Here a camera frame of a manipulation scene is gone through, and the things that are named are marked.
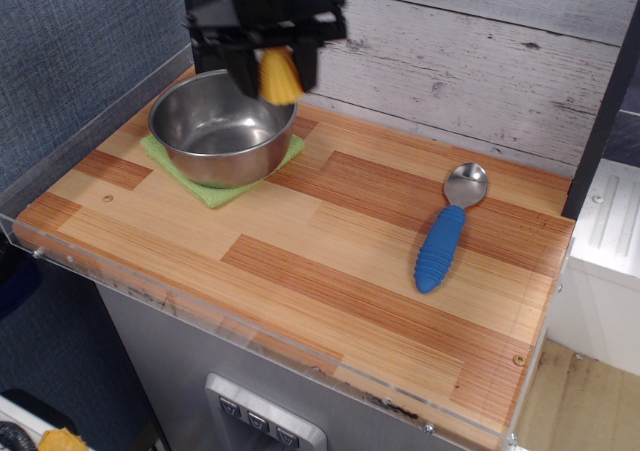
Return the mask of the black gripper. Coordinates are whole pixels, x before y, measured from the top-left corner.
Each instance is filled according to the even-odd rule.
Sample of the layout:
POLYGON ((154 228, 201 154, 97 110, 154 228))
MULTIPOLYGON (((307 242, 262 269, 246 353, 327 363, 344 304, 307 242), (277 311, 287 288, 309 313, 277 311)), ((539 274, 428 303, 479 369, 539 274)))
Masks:
POLYGON ((194 40, 226 48, 223 60, 239 91, 259 96, 255 49, 293 47, 304 92, 317 84, 318 47, 347 36, 342 7, 346 0, 209 0, 186 14, 194 40))

